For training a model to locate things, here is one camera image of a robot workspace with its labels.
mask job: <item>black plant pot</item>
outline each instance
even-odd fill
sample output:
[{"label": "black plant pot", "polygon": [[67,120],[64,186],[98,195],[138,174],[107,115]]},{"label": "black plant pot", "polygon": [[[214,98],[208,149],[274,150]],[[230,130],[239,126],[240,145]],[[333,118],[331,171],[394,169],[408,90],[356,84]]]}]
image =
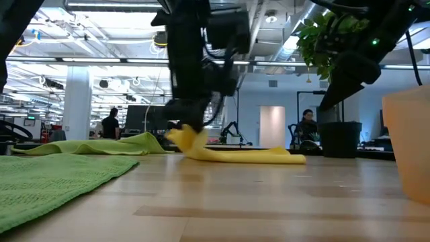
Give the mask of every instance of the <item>black plant pot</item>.
[{"label": "black plant pot", "polygon": [[329,122],[318,125],[322,154],[333,158],[356,158],[361,123]]}]

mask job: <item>person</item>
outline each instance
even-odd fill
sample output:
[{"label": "person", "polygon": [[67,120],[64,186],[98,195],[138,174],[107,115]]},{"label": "person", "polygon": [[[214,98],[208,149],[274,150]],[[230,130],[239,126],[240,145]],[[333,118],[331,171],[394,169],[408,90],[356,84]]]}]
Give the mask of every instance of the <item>person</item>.
[{"label": "person", "polygon": [[310,109],[303,111],[302,121],[297,124],[295,132],[298,132],[300,140],[314,140],[312,135],[317,132],[318,126],[313,120],[314,112]]},{"label": "person", "polygon": [[120,124],[115,118],[118,115],[118,109],[112,108],[107,118],[101,121],[103,126],[103,138],[120,139]]}]

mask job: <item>yellow cloth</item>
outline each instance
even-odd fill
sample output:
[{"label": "yellow cloth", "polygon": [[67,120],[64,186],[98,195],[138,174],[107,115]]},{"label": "yellow cloth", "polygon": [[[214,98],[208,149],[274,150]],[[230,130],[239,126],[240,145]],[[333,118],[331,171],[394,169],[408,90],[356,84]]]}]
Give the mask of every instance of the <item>yellow cloth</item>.
[{"label": "yellow cloth", "polygon": [[208,131],[199,134],[188,125],[183,130],[171,130],[167,138],[190,159],[232,163],[305,164],[303,155],[291,155],[283,147],[262,151],[211,151],[205,148]]}]

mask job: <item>orange container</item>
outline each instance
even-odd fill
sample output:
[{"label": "orange container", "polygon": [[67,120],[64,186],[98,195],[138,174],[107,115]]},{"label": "orange container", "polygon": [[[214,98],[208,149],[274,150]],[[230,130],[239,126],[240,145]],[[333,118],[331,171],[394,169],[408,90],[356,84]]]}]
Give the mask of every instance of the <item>orange container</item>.
[{"label": "orange container", "polygon": [[387,95],[382,110],[403,191],[430,204],[430,85]]}]

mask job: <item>small robot arm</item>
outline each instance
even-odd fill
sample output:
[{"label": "small robot arm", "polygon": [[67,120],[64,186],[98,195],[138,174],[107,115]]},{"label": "small robot arm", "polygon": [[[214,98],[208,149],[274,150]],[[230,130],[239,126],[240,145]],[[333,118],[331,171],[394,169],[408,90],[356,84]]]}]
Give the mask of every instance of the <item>small robot arm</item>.
[{"label": "small robot arm", "polygon": [[[196,132],[213,121],[204,122],[204,112],[212,93],[234,95],[238,75],[232,71],[233,55],[248,53],[250,47],[249,16],[241,6],[211,9],[209,0],[177,0],[171,12],[159,10],[152,26],[166,26],[167,52],[171,72],[173,99],[163,113],[168,120],[180,120]],[[225,49],[215,56],[208,48]],[[204,56],[204,50],[211,58]],[[212,59],[224,61],[222,66]]]},{"label": "small robot arm", "polygon": [[328,110],[345,98],[373,84],[381,75],[379,63],[396,47],[396,43],[420,17],[430,15],[425,4],[417,0],[351,1],[311,0],[331,10],[338,22],[345,16],[367,19],[367,27],[356,33],[341,34],[328,26],[316,42],[317,52],[329,53],[335,68],[332,83],[320,104]]}]

